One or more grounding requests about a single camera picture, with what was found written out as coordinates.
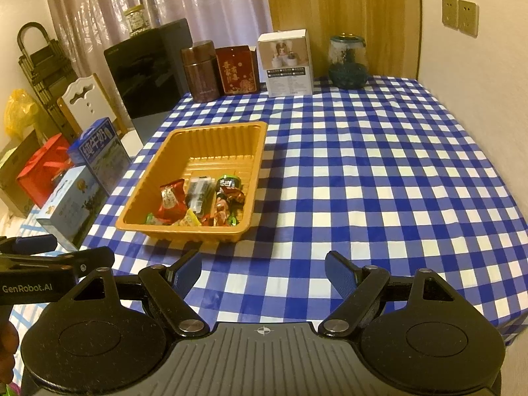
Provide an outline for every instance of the chair backrest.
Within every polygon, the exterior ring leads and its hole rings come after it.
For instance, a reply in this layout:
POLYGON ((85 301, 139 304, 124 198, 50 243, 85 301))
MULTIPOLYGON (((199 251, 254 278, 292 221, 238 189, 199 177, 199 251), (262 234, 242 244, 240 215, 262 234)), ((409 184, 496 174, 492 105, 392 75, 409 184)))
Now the chair backrest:
POLYGON ((70 84, 62 95, 62 101, 59 105, 63 104, 61 105, 63 113, 69 119, 66 113, 70 111, 81 132, 102 117, 109 117, 112 123, 116 120, 116 114, 95 74, 87 78, 78 78, 70 84))

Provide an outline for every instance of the circular mount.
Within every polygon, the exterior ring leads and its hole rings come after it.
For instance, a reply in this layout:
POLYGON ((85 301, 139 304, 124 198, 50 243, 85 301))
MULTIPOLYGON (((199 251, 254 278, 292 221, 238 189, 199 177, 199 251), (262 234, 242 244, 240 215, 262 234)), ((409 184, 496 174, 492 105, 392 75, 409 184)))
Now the circular mount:
POLYGON ((101 273, 110 276, 102 279, 104 298, 75 300, 100 279, 83 280, 49 304, 22 340, 25 367, 36 383, 54 392, 122 389, 149 374, 165 353, 163 328, 146 314, 123 307, 111 271, 101 273))
POLYGON ((458 298, 410 298, 405 308, 374 319, 360 337, 366 366, 409 393, 466 394, 491 386, 504 343, 477 310, 458 298))

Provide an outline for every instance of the white chair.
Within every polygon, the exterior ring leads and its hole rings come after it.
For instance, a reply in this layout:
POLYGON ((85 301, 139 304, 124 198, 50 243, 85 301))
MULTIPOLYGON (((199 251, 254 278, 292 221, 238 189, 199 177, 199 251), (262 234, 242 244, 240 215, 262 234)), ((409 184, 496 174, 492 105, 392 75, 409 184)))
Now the white chair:
POLYGON ((96 120, 109 117, 128 156, 135 157, 143 148, 137 132, 128 131, 122 119, 113 110, 97 74, 78 78, 71 83, 57 103, 77 135, 81 135, 96 120))

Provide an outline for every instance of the red candy wrapper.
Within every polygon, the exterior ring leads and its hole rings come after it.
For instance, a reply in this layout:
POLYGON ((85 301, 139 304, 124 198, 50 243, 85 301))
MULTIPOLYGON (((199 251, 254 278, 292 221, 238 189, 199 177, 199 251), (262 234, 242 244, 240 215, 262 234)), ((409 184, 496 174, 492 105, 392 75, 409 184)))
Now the red candy wrapper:
POLYGON ((238 220, 236 218, 236 210, 234 208, 237 205, 241 205, 246 200, 242 190, 234 187, 221 187, 220 191, 216 194, 215 203, 215 220, 216 226, 236 226, 238 220))
POLYGON ((185 191, 183 190, 183 178, 160 186, 162 203, 156 217, 163 220, 177 222, 185 217, 187 206, 185 204, 185 191))
POLYGON ((210 214, 206 214, 204 217, 202 217, 200 223, 202 224, 202 226, 214 226, 215 218, 211 217, 210 214))

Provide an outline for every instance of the metal screw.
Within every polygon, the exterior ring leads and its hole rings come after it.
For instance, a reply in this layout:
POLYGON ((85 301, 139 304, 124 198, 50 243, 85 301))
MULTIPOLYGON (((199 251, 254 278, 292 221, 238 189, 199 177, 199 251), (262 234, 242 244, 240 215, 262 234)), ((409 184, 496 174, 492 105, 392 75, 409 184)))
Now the metal screw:
POLYGON ((204 329, 205 324, 201 320, 191 318, 189 320, 183 320, 178 326, 183 332, 196 333, 204 329))
POLYGON ((339 332, 345 332, 349 328, 348 323, 345 320, 339 320, 338 318, 325 321, 323 327, 330 333, 337 334, 339 332))

